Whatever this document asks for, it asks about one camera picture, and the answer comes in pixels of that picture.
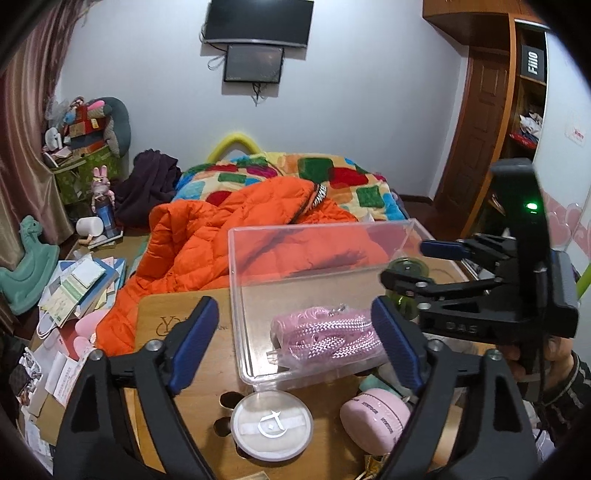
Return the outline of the right hand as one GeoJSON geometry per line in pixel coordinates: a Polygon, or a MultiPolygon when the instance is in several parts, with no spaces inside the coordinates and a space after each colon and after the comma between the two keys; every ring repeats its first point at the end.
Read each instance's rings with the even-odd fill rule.
{"type": "MultiPolygon", "coordinates": [[[[572,354],[573,340],[549,337],[544,346],[545,360],[550,363],[550,370],[546,376],[545,389],[549,390],[567,380],[574,368],[572,354]]],[[[520,350],[517,346],[498,346],[497,349],[505,357],[509,368],[517,382],[523,382],[527,373],[519,363],[520,350]]]]}

